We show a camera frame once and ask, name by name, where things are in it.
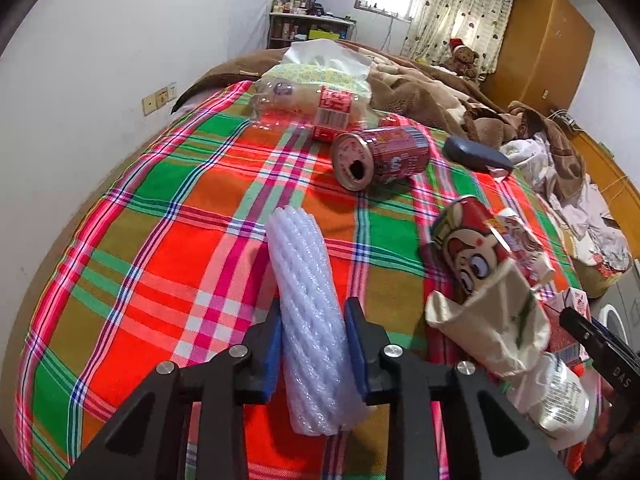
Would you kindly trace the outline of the clear plastic bottle red label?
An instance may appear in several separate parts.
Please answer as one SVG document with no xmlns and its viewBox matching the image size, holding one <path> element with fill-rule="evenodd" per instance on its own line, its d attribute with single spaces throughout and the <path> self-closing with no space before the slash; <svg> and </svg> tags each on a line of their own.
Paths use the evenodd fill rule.
<svg viewBox="0 0 640 480">
<path fill-rule="evenodd" d="M 250 102 L 258 117 L 296 116 L 316 140 L 332 142 L 366 120 L 370 100 L 328 84 L 268 78 L 258 81 Z"/>
</svg>

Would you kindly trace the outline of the white foam net sleeve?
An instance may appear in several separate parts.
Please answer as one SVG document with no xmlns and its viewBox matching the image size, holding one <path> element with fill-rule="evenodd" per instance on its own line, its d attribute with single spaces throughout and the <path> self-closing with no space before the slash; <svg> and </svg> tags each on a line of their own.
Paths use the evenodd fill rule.
<svg viewBox="0 0 640 480">
<path fill-rule="evenodd" d="M 266 223 L 280 297 L 283 375 L 291 426 L 309 437 L 354 429 L 372 413 L 357 390 L 326 243 L 302 208 L 273 211 Z"/>
</svg>

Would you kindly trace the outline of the tissue pack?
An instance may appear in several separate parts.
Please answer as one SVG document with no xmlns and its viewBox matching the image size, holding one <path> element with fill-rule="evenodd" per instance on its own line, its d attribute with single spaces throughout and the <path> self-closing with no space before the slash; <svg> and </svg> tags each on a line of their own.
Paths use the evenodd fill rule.
<svg viewBox="0 0 640 480">
<path fill-rule="evenodd" d="M 259 92 L 290 96 L 300 104 L 310 104 L 322 88 L 345 91 L 354 102 L 367 108 L 372 91 L 368 77 L 372 61 L 336 41 L 317 39 L 294 42 L 282 60 L 258 80 Z"/>
</svg>

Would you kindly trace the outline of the patterned curtain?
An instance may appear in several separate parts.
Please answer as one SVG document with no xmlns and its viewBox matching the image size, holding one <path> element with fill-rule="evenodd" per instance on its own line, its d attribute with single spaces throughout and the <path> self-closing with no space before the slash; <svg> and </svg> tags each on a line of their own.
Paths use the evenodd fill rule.
<svg viewBox="0 0 640 480">
<path fill-rule="evenodd" d="M 478 54 L 480 76 L 495 73 L 514 0 L 418 0 L 401 55 L 438 65 L 459 39 Z"/>
</svg>

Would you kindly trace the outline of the white shelf with items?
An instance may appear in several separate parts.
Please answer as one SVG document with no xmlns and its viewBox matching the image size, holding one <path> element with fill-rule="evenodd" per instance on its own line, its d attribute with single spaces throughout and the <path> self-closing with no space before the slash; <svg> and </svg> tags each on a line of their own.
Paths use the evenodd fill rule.
<svg viewBox="0 0 640 480">
<path fill-rule="evenodd" d="M 282 49 L 315 39 L 350 39 L 355 28 L 355 21 L 326 12 L 318 0 L 273 0 L 267 48 Z"/>
</svg>

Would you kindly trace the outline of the brown teddy bear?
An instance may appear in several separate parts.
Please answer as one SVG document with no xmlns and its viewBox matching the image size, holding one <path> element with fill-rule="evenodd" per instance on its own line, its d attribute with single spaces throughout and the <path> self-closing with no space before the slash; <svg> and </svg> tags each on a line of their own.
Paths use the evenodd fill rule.
<svg viewBox="0 0 640 480">
<path fill-rule="evenodd" d="M 450 55 L 439 66 L 465 79 L 477 82 L 477 61 L 480 57 L 478 53 L 467 47 L 460 38 L 449 40 L 449 51 Z"/>
</svg>

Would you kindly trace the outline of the red cartoon drink can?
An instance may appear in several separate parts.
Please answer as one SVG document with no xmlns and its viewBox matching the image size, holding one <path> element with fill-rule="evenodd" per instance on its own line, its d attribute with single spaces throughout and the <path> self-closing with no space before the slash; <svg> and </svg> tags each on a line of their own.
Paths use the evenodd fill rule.
<svg viewBox="0 0 640 480">
<path fill-rule="evenodd" d="M 497 218 L 475 196 L 448 204 L 431 226 L 432 242 L 462 287 L 465 297 L 480 290 L 512 252 Z"/>
</svg>

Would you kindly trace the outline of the patterned paper cup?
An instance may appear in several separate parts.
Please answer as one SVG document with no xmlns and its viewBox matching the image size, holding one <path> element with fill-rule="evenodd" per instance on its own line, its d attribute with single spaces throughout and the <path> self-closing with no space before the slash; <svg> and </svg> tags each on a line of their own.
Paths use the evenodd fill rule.
<svg viewBox="0 0 640 480">
<path fill-rule="evenodd" d="M 553 266 L 541 241 L 511 208 L 496 213 L 496 229 L 533 290 L 553 278 Z"/>
</svg>

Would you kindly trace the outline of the wall outlet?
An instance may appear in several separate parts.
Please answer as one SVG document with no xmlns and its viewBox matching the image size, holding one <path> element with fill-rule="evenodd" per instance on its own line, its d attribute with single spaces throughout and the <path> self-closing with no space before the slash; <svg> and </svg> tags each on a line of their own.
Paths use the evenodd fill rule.
<svg viewBox="0 0 640 480">
<path fill-rule="evenodd" d="M 172 82 L 141 100 L 142 113 L 144 116 L 149 116 L 175 99 L 177 99 L 177 84 Z"/>
</svg>

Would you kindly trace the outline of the dark blue glasses case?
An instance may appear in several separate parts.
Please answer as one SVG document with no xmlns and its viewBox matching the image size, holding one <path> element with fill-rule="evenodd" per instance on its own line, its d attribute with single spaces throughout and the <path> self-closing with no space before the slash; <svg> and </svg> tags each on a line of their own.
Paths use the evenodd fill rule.
<svg viewBox="0 0 640 480">
<path fill-rule="evenodd" d="M 461 136 L 448 136 L 442 146 L 442 154 L 452 162 L 482 174 L 490 174 L 492 170 L 510 174 L 514 169 L 510 159 L 496 148 Z"/>
</svg>

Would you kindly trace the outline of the white round trash bin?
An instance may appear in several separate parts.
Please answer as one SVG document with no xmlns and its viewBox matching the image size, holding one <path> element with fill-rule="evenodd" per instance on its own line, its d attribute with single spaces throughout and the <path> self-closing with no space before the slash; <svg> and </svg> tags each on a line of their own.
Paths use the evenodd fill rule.
<svg viewBox="0 0 640 480">
<path fill-rule="evenodd" d="M 606 302 L 600 305 L 597 317 L 598 321 L 605 326 L 610 333 L 614 334 L 627 346 L 630 345 L 626 313 L 622 307 Z"/>
</svg>

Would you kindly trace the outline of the plaid tablecloth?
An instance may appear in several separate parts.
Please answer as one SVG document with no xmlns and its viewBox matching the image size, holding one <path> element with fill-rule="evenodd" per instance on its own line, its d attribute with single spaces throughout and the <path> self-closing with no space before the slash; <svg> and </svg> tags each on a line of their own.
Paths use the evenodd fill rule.
<svg viewBox="0 0 640 480">
<path fill-rule="evenodd" d="M 542 298 L 578 285 L 549 208 L 519 174 L 498 182 L 448 162 L 445 133 L 430 129 L 422 174 L 354 194 L 335 179 L 330 148 L 296 120 L 256 125 L 251 93 L 232 84 L 171 125 L 58 252 L 15 390 L 16 454 L 33 477 L 64 477 L 157 363 L 204 362 L 262 320 L 277 291 L 265 222 L 279 207 L 317 220 L 337 295 L 357 297 L 395 344 L 432 362 L 461 358 L 423 317 L 430 292 L 458 288 L 423 250 L 455 198 L 511 208 L 529 225 L 554 270 Z"/>
</svg>

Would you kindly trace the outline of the cream crumpled paper bag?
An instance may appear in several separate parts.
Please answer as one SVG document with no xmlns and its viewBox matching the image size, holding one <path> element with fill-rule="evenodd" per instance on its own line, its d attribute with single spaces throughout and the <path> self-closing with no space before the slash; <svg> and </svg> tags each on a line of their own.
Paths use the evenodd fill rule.
<svg viewBox="0 0 640 480">
<path fill-rule="evenodd" d="M 544 309 L 512 259 L 500 263 L 462 304 L 431 292 L 424 316 L 428 326 L 502 378 L 532 370 L 551 335 Z"/>
</svg>

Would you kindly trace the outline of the red milk drink can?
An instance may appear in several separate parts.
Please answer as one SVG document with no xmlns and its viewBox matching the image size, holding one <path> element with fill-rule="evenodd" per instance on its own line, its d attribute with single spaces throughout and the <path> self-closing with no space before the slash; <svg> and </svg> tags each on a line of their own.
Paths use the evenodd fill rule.
<svg viewBox="0 0 640 480">
<path fill-rule="evenodd" d="M 340 134 L 331 158 L 338 183 L 359 192 L 420 174 L 430 161 L 431 145 L 416 127 L 380 127 Z"/>
</svg>

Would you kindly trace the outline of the white crumpled bedding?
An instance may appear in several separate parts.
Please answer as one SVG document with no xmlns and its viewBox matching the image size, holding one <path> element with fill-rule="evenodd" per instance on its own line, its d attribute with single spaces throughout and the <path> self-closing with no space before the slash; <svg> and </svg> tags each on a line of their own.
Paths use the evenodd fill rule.
<svg viewBox="0 0 640 480">
<path fill-rule="evenodd" d="M 575 260 L 575 268 L 582 266 L 609 278 L 631 267 L 626 237 L 621 230 L 606 224 L 604 198 L 590 177 L 578 180 L 574 196 L 560 196 L 560 165 L 553 161 L 551 144 L 544 133 L 512 140 L 503 144 L 500 152 L 551 208 L 554 221 L 567 239 L 565 244 Z"/>
</svg>

